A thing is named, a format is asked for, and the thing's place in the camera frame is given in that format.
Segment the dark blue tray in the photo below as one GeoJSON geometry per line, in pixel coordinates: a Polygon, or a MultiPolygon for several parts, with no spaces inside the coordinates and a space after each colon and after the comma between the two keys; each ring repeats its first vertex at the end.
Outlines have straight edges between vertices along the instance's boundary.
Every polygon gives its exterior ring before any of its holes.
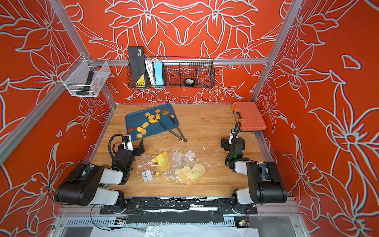
{"type": "Polygon", "coordinates": [[[169,104],[127,114],[125,123],[132,141],[157,135],[179,126],[177,116],[169,104]]]}

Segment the bag with cream bear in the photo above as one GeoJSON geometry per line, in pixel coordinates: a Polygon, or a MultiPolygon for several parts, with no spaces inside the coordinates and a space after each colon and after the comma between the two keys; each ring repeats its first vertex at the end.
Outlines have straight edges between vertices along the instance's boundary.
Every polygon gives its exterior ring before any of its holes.
{"type": "Polygon", "coordinates": [[[195,184],[211,169],[212,165],[206,162],[186,162],[171,168],[174,180],[180,184],[195,184]]]}

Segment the black metal tongs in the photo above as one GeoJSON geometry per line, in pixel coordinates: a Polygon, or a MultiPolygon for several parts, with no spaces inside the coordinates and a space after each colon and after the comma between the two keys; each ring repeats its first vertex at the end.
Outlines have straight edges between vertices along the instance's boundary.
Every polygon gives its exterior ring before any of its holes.
{"type": "Polygon", "coordinates": [[[175,137],[179,138],[183,142],[187,142],[188,140],[184,137],[183,133],[179,129],[179,126],[176,124],[175,119],[172,117],[172,115],[169,115],[168,118],[174,125],[175,129],[177,130],[177,133],[173,131],[173,129],[169,128],[164,122],[159,121],[160,126],[165,129],[166,131],[170,132],[175,137]]]}

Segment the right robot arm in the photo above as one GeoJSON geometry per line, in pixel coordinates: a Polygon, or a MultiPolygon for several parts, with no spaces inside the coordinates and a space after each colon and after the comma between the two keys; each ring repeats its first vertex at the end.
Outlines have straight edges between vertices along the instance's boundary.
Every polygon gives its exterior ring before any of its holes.
{"type": "Polygon", "coordinates": [[[225,166],[247,177],[248,187],[232,193],[232,205],[257,203],[285,203],[287,192],[274,162],[254,161],[245,158],[245,140],[238,136],[241,122],[237,122],[229,137],[221,139],[221,148],[228,151],[225,166]]]}

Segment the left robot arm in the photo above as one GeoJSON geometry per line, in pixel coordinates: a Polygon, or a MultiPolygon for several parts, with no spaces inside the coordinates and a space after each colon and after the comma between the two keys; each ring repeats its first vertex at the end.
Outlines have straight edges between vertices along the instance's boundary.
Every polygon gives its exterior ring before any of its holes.
{"type": "Polygon", "coordinates": [[[101,188],[101,185],[124,185],[128,181],[136,157],[145,153],[144,141],[132,145],[131,135],[115,134],[108,142],[110,168],[89,163],[77,164],[59,185],[53,200],[62,204],[103,205],[125,209],[122,191],[101,188]]]}

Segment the bag with yellow duck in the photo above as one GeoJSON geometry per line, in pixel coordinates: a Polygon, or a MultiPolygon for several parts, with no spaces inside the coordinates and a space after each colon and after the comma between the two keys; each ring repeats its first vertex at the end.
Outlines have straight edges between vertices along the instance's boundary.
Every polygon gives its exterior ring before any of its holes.
{"type": "Polygon", "coordinates": [[[140,183],[173,178],[172,155],[174,150],[163,151],[158,155],[142,154],[137,159],[137,175],[140,183]]]}

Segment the rectangular yellow cookie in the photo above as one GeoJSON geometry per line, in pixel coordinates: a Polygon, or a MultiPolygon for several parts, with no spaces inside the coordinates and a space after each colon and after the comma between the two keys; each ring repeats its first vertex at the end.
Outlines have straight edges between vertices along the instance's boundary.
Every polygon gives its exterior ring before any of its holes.
{"type": "Polygon", "coordinates": [[[149,125],[150,125],[149,122],[145,122],[143,125],[141,125],[141,127],[142,127],[143,129],[145,129],[145,128],[148,127],[149,125]]]}

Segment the orange tool case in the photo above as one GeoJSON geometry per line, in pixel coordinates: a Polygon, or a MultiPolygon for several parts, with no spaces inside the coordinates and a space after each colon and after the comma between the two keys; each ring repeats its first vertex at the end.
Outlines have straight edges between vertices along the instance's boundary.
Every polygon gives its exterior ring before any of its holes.
{"type": "Polygon", "coordinates": [[[264,131],[267,128],[255,102],[234,102],[232,111],[241,122],[241,131],[264,131]]]}

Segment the light blue power bank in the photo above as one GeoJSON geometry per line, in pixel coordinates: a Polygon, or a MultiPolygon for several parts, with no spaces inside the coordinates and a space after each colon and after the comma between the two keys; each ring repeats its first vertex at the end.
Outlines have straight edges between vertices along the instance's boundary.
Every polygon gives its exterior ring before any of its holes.
{"type": "Polygon", "coordinates": [[[162,62],[156,61],[154,62],[154,70],[155,70],[155,80],[156,80],[156,85],[158,87],[163,87],[163,66],[162,62]]]}

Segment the black box in basket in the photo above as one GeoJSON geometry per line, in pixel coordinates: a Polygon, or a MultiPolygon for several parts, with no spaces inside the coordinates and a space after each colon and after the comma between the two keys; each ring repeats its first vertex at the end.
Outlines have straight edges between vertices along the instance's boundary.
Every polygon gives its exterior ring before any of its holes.
{"type": "Polygon", "coordinates": [[[132,73],[132,84],[136,88],[145,88],[146,82],[146,65],[144,48],[140,46],[131,46],[128,49],[129,62],[132,73]]]}

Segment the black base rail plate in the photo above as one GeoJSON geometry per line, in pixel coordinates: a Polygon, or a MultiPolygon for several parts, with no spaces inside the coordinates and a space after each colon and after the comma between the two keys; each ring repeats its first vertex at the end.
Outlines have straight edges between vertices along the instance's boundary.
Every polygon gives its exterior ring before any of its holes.
{"type": "Polygon", "coordinates": [[[124,208],[103,205],[101,215],[123,224],[238,226],[257,214],[255,204],[238,204],[232,197],[126,197],[124,208]]]}

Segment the clear acrylic wall bin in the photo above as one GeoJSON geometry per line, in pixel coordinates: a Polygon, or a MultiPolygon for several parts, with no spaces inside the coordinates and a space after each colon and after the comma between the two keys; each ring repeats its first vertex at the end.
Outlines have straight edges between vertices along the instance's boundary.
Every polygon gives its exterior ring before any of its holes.
{"type": "Polygon", "coordinates": [[[88,60],[80,55],[59,79],[71,96],[96,98],[110,74],[111,70],[107,61],[88,60]],[[79,96],[76,94],[76,90],[85,84],[89,71],[94,72],[89,95],[79,96]]]}

